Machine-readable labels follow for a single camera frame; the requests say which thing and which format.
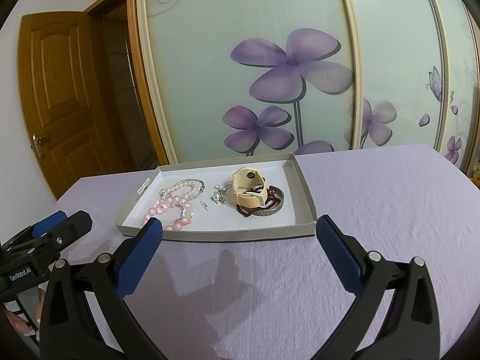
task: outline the table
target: table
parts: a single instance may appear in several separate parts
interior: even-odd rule
[[[345,234],[389,260],[426,260],[440,311],[441,354],[447,352],[480,304],[477,188],[426,145],[297,159],[318,215],[329,214]],[[84,210],[93,227],[63,257],[86,263],[113,252],[125,239],[116,215],[143,181],[144,172],[104,175],[70,188],[51,212]],[[390,299],[388,293],[362,347],[374,340]],[[307,360],[353,295],[343,290],[316,238],[164,241],[125,301],[170,360]]]

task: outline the jewelry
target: jewelry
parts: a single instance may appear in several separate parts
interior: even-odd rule
[[[227,190],[231,188],[231,184],[227,184],[225,187],[221,187],[220,185],[215,185],[215,192],[213,193],[211,199],[216,203],[216,204],[225,204],[225,198],[223,195],[227,194]]]
[[[233,200],[237,205],[246,208],[265,207],[267,188],[265,180],[258,169],[249,166],[240,168],[233,175]]]
[[[197,180],[196,178],[187,178],[186,180],[179,181],[169,188],[163,188],[160,190],[160,198],[166,199],[169,196],[171,197],[174,191],[185,187],[190,187],[190,192],[187,192],[185,195],[183,195],[183,198],[186,200],[192,200],[203,192],[205,189],[205,183],[201,180]]]
[[[270,216],[280,211],[283,207],[283,200],[283,191],[271,185],[270,188],[268,188],[268,198],[265,207],[247,208],[237,204],[237,211],[246,218],[250,215]]]
[[[143,217],[142,226],[148,222],[148,220],[155,214],[162,214],[169,207],[183,207],[181,217],[175,219],[175,222],[171,225],[165,226],[165,231],[179,231],[186,225],[191,223],[191,218],[194,213],[191,211],[191,205],[186,198],[179,196],[169,196],[166,199],[157,200],[153,207],[148,209],[148,212]]]

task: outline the finger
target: finger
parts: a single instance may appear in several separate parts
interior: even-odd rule
[[[11,325],[15,328],[15,330],[18,333],[26,334],[30,331],[30,329],[28,328],[26,323],[23,322],[23,320],[20,317],[18,317],[17,315],[12,313],[11,311],[8,311],[8,310],[4,310],[4,311],[5,311],[5,315],[7,316],[8,320],[10,321]]]
[[[37,324],[40,326],[40,319],[42,318],[42,309],[43,309],[43,300],[45,299],[45,291],[41,288],[38,289],[38,300],[39,304],[35,309],[35,319],[37,320]]]

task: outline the metal screw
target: metal screw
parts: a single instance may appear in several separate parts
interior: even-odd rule
[[[373,250],[368,253],[368,258],[372,261],[378,262],[382,259],[382,255],[379,252]]]
[[[422,257],[415,257],[413,259],[413,262],[417,264],[417,266],[424,266],[425,265],[425,260]]]
[[[55,262],[55,268],[63,268],[64,265],[65,265],[65,260],[64,259],[58,259]]]
[[[108,263],[110,261],[110,255],[108,253],[102,253],[97,260],[100,264]]]

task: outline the door handle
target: door handle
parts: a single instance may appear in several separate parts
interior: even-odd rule
[[[32,138],[33,138],[33,143],[35,145],[35,149],[37,150],[38,156],[40,158],[45,157],[42,149],[42,142],[44,142],[45,140],[49,140],[50,136],[47,135],[46,137],[38,137],[37,135],[33,135]]]

